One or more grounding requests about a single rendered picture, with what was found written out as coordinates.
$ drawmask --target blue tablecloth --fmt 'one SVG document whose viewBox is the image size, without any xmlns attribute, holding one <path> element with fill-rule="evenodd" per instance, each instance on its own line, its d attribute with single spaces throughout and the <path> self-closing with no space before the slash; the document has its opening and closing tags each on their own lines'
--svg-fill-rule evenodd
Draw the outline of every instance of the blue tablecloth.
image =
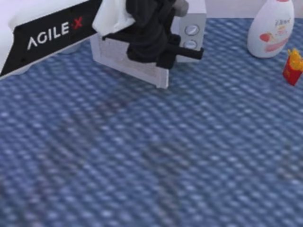
<svg viewBox="0 0 303 227">
<path fill-rule="evenodd" d="M 247 53 L 250 23 L 209 19 L 168 90 L 89 43 L 2 80 L 0 226 L 302 227 L 303 81 L 285 82 L 286 48 Z"/>
</svg>

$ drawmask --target white wall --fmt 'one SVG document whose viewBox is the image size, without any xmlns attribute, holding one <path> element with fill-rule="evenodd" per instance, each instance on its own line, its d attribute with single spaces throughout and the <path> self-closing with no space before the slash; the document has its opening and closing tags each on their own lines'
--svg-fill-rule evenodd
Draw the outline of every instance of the white wall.
<svg viewBox="0 0 303 227">
<path fill-rule="evenodd" d="M 205 0 L 207 17 L 255 17 L 266 0 Z M 303 0 L 293 0 L 296 17 L 303 18 Z"/>
</svg>

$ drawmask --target robotic arm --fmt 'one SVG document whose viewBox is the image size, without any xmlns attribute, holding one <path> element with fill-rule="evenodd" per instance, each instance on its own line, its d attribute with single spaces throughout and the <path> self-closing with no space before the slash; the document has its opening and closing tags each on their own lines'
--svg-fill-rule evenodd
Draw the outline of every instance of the robotic arm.
<svg viewBox="0 0 303 227">
<path fill-rule="evenodd" d="M 186 0 L 0 0 L 0 78 L 95 34 L 129 43 L 127 57 L 171 69 L 176 56 L 201 59 L 203 49 L 180 47 L 172 34 Z"/>
</svg>

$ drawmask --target red letter x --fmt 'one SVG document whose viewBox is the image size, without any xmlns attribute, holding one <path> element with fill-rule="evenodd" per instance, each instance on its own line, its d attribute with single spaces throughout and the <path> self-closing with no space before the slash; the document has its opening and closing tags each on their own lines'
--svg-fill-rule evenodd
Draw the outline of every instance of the red letter x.
<svg viewBox="0 0 303 227">
<path fill-rule="evenodd" d="M 74 30 L 77 30 L 79 27 L 82 27 L 82 20 L 83 20 L 83 17 L 79 17 L 78 19 L 74 19 L 74 24 L 72 24 L 72 28 Z"/>
</svg>

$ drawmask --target table surface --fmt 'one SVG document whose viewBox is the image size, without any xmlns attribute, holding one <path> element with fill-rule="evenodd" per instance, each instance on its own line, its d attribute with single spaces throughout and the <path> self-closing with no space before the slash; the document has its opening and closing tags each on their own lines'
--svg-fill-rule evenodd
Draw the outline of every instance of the table surface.
<svg viewBox="0 0 303 227">
<path fill-rule="evenodd" d="M 200 63 L 168 90 L 101 66 L 89 43 L 0 82 L 0 226 L 301 227 L 303 81 L 287 48 L 209 19 Z"/>
</svg>

